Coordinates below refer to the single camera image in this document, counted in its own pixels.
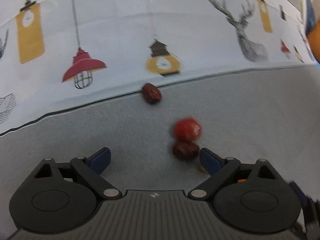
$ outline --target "dark pendant lamp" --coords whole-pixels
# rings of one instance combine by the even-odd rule
[[[72,1],[73,16],[75,20],[75,27],[76,27],[78,52],[77,52],[77,55],[73,57],[72,66],[63,75],[62,82],[65,82],[73,78],[75,87],[78,89],[83,89],[92,84],[92,81],[93,81],[92,71],[106,68],[106,64],[101,60],[92,59],[87,52],[81,49],[78,23],[77,23],[77,17],[76,17],[75,0],[71,0],[71,1]]]

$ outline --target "cherry tomato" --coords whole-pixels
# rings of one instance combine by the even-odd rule
[[[201,135],[201,126],[193,118],[185,118],[177,122],[174,133],[180,141],[194,141]]]

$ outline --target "gray fabric surface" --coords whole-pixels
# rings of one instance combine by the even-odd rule
[[[320,74],[316,67],[205,78],[161,88],[163,101],[139,93],[47,117],[0,138],[0,238],[14,230],[8,203],[42,158],[66,162],[103,146],[103,177],[126,189],[184,189],[207,178],[196,161],[171,154],[172,125],[187,116],[203,127],[198,144],[243,163],[266,158],[287,180],[320,197]]]

